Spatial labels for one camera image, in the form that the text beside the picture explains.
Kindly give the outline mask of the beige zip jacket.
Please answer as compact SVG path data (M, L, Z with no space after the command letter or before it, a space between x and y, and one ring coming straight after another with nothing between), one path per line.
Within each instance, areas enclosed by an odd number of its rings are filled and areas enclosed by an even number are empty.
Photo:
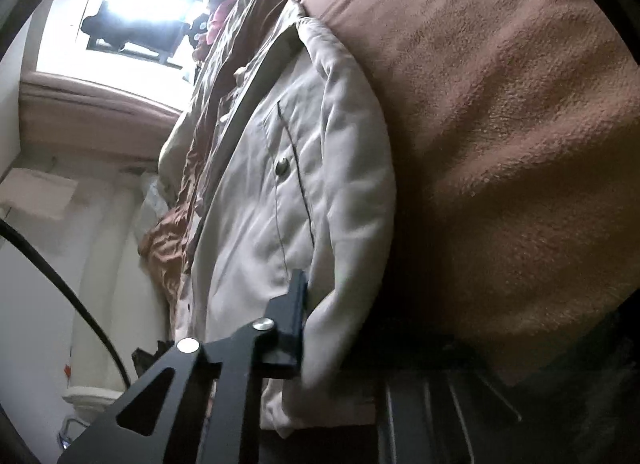
M369 425L362 380L338 380L382 282L396 185L378 99L352 54L288 2L216 119L186 231L177 338L215 341L308 281L303 362L268 380L262 427Z

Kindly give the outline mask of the dark hanging clothes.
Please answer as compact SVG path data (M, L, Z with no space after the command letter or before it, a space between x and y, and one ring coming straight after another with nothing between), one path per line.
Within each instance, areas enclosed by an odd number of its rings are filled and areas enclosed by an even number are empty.
M189 29L189 24L178 20L122 20L111 13L87 16L80 25L91 44L102 40L118 52L125 49L126 44L133 44L157 53L160 58L172 57Z

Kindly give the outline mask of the white padded headboard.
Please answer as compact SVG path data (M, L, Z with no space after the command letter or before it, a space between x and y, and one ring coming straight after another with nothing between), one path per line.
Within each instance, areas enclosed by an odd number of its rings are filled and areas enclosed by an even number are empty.
M137 377L131 354L153 351L168 333L166 302L138 255L145 192L155 177L145 166L52 152L18 164L38 178L75 183L59 215L12 204L8 222L70 285L125 369L53 284L3 242L1 402L34 424L67 415L89 423L124 392L125 377Z

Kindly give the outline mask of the light blue pillow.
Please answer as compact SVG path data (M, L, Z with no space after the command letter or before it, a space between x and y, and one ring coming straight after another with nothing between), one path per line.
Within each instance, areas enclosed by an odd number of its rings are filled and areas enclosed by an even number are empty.
M157 175L145 173L141 178L140 187L143 199L134 225L134 234L138 241L157 225L170 207L170 196Z

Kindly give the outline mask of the pink left curtain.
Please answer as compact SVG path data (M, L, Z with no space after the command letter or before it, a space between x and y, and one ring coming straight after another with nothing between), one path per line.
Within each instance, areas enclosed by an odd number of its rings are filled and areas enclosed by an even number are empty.
M21 141L93 156L152 163L180 112L142 96L44 72L21 77Z

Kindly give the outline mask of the pink cushion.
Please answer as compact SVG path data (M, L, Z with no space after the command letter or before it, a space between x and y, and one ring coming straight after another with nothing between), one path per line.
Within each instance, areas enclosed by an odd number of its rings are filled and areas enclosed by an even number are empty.
M224 0L224 2L221 2L216 10L209 15L206 31L206 43L209 46L216 40L235 2L236 0Z

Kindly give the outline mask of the beige duvet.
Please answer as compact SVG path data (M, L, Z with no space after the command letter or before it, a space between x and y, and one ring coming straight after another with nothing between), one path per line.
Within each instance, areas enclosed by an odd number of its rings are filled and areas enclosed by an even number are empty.
M190 105L160 150L157 174L169 205L191 198L212 145L220 101L256 54L288 0L236 0L209 50Z

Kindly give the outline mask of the brown bed sheet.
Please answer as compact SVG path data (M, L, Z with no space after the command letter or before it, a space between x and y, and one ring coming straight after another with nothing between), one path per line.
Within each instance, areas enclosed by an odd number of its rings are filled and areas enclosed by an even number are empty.
M424 317L420 351L461 343L514 385L636 290L639 68L593 0L292 1L382 108L396 194L371 308L391 329ZM174 336L205 164L140 247Z

